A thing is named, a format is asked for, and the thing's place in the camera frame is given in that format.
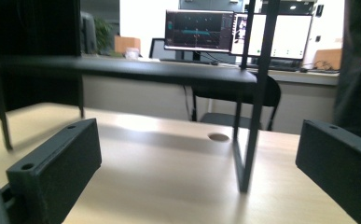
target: desk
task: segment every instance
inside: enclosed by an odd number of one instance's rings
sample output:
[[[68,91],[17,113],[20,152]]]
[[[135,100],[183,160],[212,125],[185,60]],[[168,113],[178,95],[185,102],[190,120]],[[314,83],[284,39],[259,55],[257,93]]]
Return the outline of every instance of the desk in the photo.
[[[301,72],[283,72],[283,71],[272,71],[271,75],[277,81],[283,82],[294,82],[302,84],[313,84],[322,86],[337,86],[338,78],[337,74],[321,74],[321,73],[301,73]]]
[[[0,130],[0,187],[6,168],[79,120],[69,105],[7,115],[14,150]],[[86,118],[97,118],[103,163],[64,223],[355,223],[297,168],[298,135],[259,132],[253,181],[240,194],[231,142],[207,137],[231,128],[88,108]],[[240,129],[242,152],[247,134]]]

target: monitor screen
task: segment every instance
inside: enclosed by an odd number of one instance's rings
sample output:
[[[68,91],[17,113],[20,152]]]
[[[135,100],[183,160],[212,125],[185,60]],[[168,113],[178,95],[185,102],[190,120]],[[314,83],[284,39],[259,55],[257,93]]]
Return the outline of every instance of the monitor screen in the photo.
[[[167,10],[165,48],[229,53],[233,11]]]
[[[235,13],[232,24],[230,54],[243,54],[243,38],[247,14]],[[250,35],[249,56],[261,54],[266,15],[256,14]],[[302,60],[308,41],[312,16],[278,15],[272,43],[272,58]]]

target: light wood tabletop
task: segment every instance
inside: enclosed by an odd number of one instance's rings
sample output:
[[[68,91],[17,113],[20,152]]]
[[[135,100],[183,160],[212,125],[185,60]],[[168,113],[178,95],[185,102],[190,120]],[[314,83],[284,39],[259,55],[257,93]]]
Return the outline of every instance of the light wood tabletop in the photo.
[[[40,104],[7,113],[14,151],[0,128],[0,188],[6,169],[66,125],[78,108]],[[232,129],[86,109],[97,118],[102,167],[64,223],[355,223],[295,164],[299,136],[259,132],[251,186],[238,191]],[[245,149],[248,131],[240,129]]]

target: chair backrest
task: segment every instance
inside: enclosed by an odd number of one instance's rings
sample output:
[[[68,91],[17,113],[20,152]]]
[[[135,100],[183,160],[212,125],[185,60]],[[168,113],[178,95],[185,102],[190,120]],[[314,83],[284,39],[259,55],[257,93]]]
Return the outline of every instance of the chair backrest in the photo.
[[[150,59],[175,59],[174,50],[166,50],[163,46],[165,43],[164,38],[153,38],[151,40]]]
[[[252,105],[254,103],[254,92],[255,92],[254,89],[244,90],[244,92],[242,92],[242,103]],[[208,88],[193,87],[192,94],[194,101],[193,113],[195,113],[195,115],[193,115],[193,119],[196,119],[196,97],[231,101],[236,103],[239,93],[228,90],[225,91],[220,89],[212,90]],[[272,107],[270,120],[267,125],[268,131],[272,130],[273,120],[276,115],[276,111],[280,103],[281,97],[282,97],[282,91],[280,89],[279,84],[276,82],[275,79],[273,79],[270,76],[267,76],[267,84],[265,88],[264,100],[262,105]]]

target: keyboard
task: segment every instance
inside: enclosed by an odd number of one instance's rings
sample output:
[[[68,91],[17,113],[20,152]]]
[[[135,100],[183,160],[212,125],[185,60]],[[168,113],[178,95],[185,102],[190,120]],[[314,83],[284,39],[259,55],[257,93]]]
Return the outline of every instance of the keyboard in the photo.
[[[256,68],[258,69],[257,64],[248,64],[247,68]],[[275,71],[284,71],[284,72],[297,72],[299,71],[299,68],[297,67],[285,67],[285,66],[273,66],[271,65],[268,67],[269,70],[275,70]]]
[[[176,59],[160,59],[161,62],[170,63],[199,63],[199,64],[211,64],[209,62],[193,61],[193,60],[176,60]]]

